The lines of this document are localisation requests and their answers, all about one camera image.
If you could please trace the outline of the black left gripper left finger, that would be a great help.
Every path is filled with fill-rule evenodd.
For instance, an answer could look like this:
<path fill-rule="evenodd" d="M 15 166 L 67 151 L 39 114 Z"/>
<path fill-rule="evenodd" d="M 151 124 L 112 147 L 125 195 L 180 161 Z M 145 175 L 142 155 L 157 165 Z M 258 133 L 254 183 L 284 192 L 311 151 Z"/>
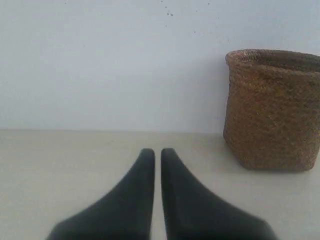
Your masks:
<path fill-rule="evenodd" d="M 140 151 L 118 184 L 96 203 L 59 222 L 49 240 L 149 240 L 155 192 L 155 153 Z"/>

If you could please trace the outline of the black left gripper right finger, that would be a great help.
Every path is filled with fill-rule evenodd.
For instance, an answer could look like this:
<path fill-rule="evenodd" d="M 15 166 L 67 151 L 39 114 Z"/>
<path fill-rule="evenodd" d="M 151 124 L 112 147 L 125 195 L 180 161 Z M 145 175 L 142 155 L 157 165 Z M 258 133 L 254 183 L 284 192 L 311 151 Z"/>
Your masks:
<path fill-rule="evenodd" d="M 207 189 L 173 148 L 161 151 L 161 194 L 169 240 L 272 240 L 274 231 Z"/>

